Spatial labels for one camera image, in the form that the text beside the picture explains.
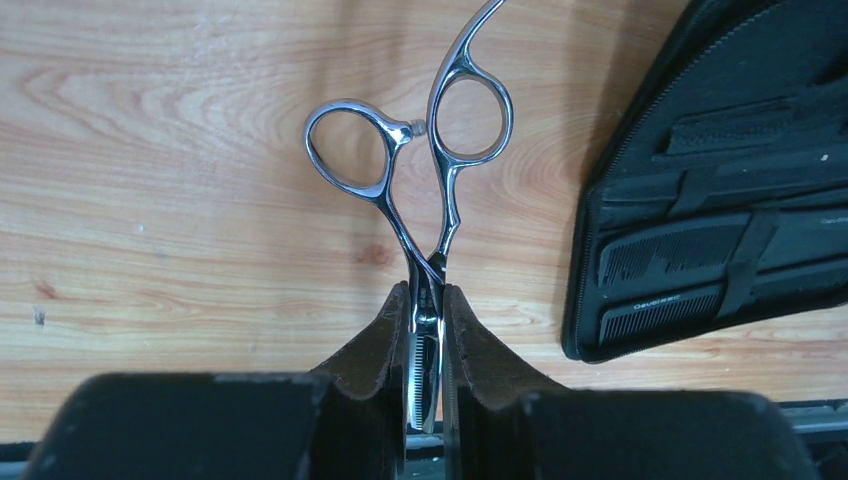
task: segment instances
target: comb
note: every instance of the comb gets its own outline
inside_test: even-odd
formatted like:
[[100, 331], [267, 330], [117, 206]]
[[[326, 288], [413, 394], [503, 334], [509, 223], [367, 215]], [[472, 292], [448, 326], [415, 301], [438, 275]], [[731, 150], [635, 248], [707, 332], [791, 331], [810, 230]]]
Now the comb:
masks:
[[722, 286], [715, 284], [610, 308], [601, 318], [598, 343], [603, 346], [671, 326], [710, 320], [718, 313], [721, 294]]
[[745, 307], [810, 299], [848, 289], [848, 257], [765, 273], [754, 282]]
[[[750, 218], [749, 213], [697, 218], [613, 239], [601, 251], [598, 284], [610, 286], [646, 277], [652, 283], [674, 285], [718, 280]], [[760, 268], [848, 253], [848, 208], [781, 212], [778, 226], [775, 238], [780, 240], [770, 243]], [[817, 235], [810, 236], [810, 230]]]
[[[848, 178], [848, 166], [837, 162], [821, 163], [811, 166], [804, 163], [800, 167], [774, 169], [758, 168], [756, 164], [727, 166], [733, 173], [716, 177], [710, 197], [738, 195], [742, 193], [768, 193], [771, 190], [788, 190], [804, 187], [821, 189], [823, 186], [836, 186], [845, 183]], [[674, 202], [680, 195], [678, 185], [673, 181], [644, 185], [644, 182], [615, 182], [604, 189], [604, 202], [647, 203]]]
[[609, 286], [649, 273], [663, 278], [696, 271], [688, 283], [716, 280], [723, 276], [750, 218], [749, 213], [697, 218], [613, 239], [601, 251], [598, 283]]
[[[848, 288], [848, 256], [793, 265], [758, 276], [743, 308], [763, 303], [797, 302], [845, 288]], [[601, 317], [598, 344], [622, 343], [708, 322], [718, 313], [723, 291], [723, 283], [714, 282], [609, 308]]]

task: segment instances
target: scissor blade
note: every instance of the scissor blade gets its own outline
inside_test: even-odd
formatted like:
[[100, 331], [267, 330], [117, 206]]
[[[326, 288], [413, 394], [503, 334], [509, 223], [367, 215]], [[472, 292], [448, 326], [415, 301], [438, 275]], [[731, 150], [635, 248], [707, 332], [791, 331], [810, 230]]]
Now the scissor blade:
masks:
[[439, 340], [429, 335], [410, 333], [409, 346], [409, 425], [415, 430], [432, 433], [436, 425], [439, 371], [442, 368]]

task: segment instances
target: wood grain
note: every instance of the wood grain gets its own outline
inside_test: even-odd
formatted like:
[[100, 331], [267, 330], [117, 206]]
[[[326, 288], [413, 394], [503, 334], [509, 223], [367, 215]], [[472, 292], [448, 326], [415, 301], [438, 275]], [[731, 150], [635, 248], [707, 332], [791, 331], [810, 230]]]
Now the wood grain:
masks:
[[[302, 122], [337, 97], [423, 116], [479, 3], [3, 2], [0, 442], [39, 438], [100, 372], [304, 370], [366, 325], [406, 267], [379, 212], [314, 171]], [[486, 25], [474, 54], [509, 88], [515, 136], [460, 178], [449, 280], [566, 385], [848, 397], [845, 308], [600, 366], [560, 350], [581, 177], [685, 3], [511, 0]], [[455, 148], [492, 138], [498, 118], [469, 108], [494, 111], [486, 95], [446, 100]], [[362, 134], [336, 122], [320, 143], [373, 172]], [[425, 250], [437, 189], [426, 142], [410, 144], [394, 191]]]

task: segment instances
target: zipper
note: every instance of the zipper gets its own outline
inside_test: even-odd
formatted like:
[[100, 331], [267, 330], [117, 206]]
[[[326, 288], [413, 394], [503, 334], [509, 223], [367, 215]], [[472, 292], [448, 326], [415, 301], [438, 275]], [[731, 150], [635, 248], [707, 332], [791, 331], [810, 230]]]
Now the zipper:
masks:
[[[588, 199], [588, 202], [586, 204], [586, 211], [587, 211], [586, 224], [587, 225], [591, 225], [592, 206], [593, 206], [592, 200], [595, 197], [595, 190], [597, 189], [597, 185], [600, 184], [600, 183], [603, 183], [609, 177], [610, 171], [613, 170], [615, 168], [616, 164], [618, 164], [618, 162], [621, 160], [621, 157], [623, 156], [624, 152], [627, 150], [627, 147], [629, 146], [630, 142], [633, 141], [633, 138], [636, 136], [636, 133], [638, 133], [639, 129], [642, 128], [647, 117], [650, 116], [651, 113], [653, 113], [654, 110], [656, 110], [657, 106], [659, 106], [659, 104], [662, 103], [662, 101], [665, 99], [665, 97], [667, 97], [668, 94], [672, 90], [674, 90], [675, 87], [677, 87], [677, 85], [680, 83], [680, 81], [683, 80], [683, 78], [685, 78], [692, 71], [692, 69], [695, 68], [695, 66], [697, 66], [699, 63], [701, 63], [706, 57], [711, 55], [716, 50], [716, 48], [720, 47], [728, 39], [732, 38], [734, 35], [739, 33], [740, 30], [747, 28], [752, 23], [759, 21], [760, 19], [762, 19], [763, 17], [773, 13], [777, 9], [784, 7], [784, 6], [786, 6], [790, 3], [794, 3], [794, 2], [795, 2], [795, 0], [777, 0], [775, 2], [767, 4], [764, 7], [760, 8], [756, 13], [746, 17], [745, 20], [742, 21], [741, 23], [735, 25], [734, 27], [730, 28], [729, 30], [726, 30], [718, 38], [718, 40], [711, 43], [706, 48], [706, 50], [704, 50], [700, 54], [698, 54], [698, 56], [695, 57], [694, 60], [692, 60], [691, 62], [689, 62], [689, 64], [686, 65], [686, 67], [683, 69], [683, 71], [681, 71], [677, 76], [675, 76], [674, 79], [671, 82], [669, 82], [668, 85], [666, 85], [665, 88], [663, 88], [663, 90], [659, 93], [659, 95], [657, 95], [656, 98], [651, 102], [651, 104], [648, 105], [648, 107], [639, 115], [639, 119], [636, 121], [636, 123], [633, 125], [633, 127], [629, 129], [627, 135], [624, 137], [624, 140], [621, 142], [618, 149], [616, 150], [616, 154], [613, 157], [612, 161], [604, 169], [604, 174], [597, 180], [596, 187], [593, 188], [592, 190], [590, 190], [587, 193], [587, 195], [586, 195], [586, 198]], [[695, 20], [702, 19], [707, 15], [708, 12], [709, 12], [709, 9], [704, 9], [701, 12], [696, 13], [694, 19]], [[589, 258], [589, 254], [591, 253], [591, 244], [592, 244], [592, 229], [590, 228], [586, 232], [586, 236], [585, 236], [584, 241], [583, 241], [584, 247], [583, 247], [582, 258], [585, 258], [585, 259]], [[582, 306], [583, 306], [583, 293], [586, 289], [586, 282], [588, 280], [587, 279], [588, 270], [589, 270], [589, 264], [588, 264], [588, 262], [585, 262], [584, 265], [580, 269], [580, 283], [579, 283], [579, 290], [578, 290], [578, 295], [577, 295], [577, 300], [576, 300], [577, 303], [576, 303], [576, 307], [575, 307], [575, 320], [574, 320], [574, 329], [573, 329], [574, 331], [573, 331], [573, 334], [572, 334], [572, 341], [574, 342], [574, 350], [575, 350], [575, 352], [577, 352], [577, 355], [581, 359], [583, 359], [583, 361], [586, 362], [586, 363], [597, 364], [597, 363], [601, 363], [601, 362], [605, 362], [605, 361], [609, 361], [609, 360], [614, 360], [614, 359], [619, 358], [619, 357], [623, 357], [623, 356], [630, 355], [630, 354], [633, 354], [633, 353], [641, 352], [643, 350], [647, 350], [648, 348], [651, 348], [653, 345], [644, 346], [644, 347], [637, 347], [637, 348], [634, 348], [634, 349], [631, 349], [631, 350], [627, 350], [623, 353], [618, 353], [618, 354], [616, 354], [612, 357], [609, 357], [609, 358], [604, 357], [603, 360], [589, 360], [589, 361], [587, 361], [585, 358], [583, 358], [583, 351], [581, 349], [580, 342], [578, 341], [577, 337], [578, 337], [578, 332], [580, 331], [580, 317], [581, 317], [581, 309], [582, 309]]]
[[686, 28], [680, 32], [680, 38], [682, 41], [678, 42], [677, 45], [669, 52], [668, 57], [669, 61], [673, 61], [678, 54], [680, 54], [680, 49], [683, 45], [686, 44], [686, 39], [689, 37], [692, 32], [694, 32], [698, 28], [698, 24], [701, 23], [710, 13], [713, 12], [713, 9], [716, 6], [716, 3], [719, 1], [722, 2], [721, 7], [727, 7], [731, 2], [727, 0], [704, 0], [704, 3], [698, 7], [698, 11], [692, 15], [692, 19], [689, 21], [689, 24]]

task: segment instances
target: scissors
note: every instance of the scissors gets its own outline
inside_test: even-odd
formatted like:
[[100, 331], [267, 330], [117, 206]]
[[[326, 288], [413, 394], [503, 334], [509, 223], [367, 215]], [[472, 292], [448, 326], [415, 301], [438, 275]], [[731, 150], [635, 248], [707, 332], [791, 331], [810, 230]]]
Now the scissors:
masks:
[[[439, 381], [442, 374], [445, 333], [442, 297], [445, 290], [448, 251], [459, 228], [456, 206], [456, 177], [467, 167], [482, 165], [498, 157], [512, 135], [512, 100], [503, 84], [477, 66], [471, 59], [470, 46], [480, 27], [506, 0], [489, 0], [463, 27], [442, 61], [427, 102], [426, 121], [395, 120], [373, 105], [361, 100], [339, 99], [327, 102], [307, 117], [303, 142], [318, 172], [339, 190], [377, 207], [397, 235], [409, 267], [409, 290], [412, 308], [409, 312], [409, 364], [405, 381], [406, 408], [413, 429], [431, 433], [436, 423]], [[461, 80], [475, 80], [494, 94], [501, 110], [501, 130], [492, 145], [476, 154], [461, 154], [447, 147], [439, 136], [438, 112], [442, 97], [451, 85]], [[379, 132], [385, 147], [383, 173], [376, 183], [362, 185], [333, 171], [319, 155], [312, 141], [315, 125], [331, 113], [347, 112], [368, 120]], [[442, 228], [439, 243], [429, 257], [415, 244], [392, 200], [392, 176], [400, 149], [413, 138], [426, 135], [439, 177], [442, 193]]]

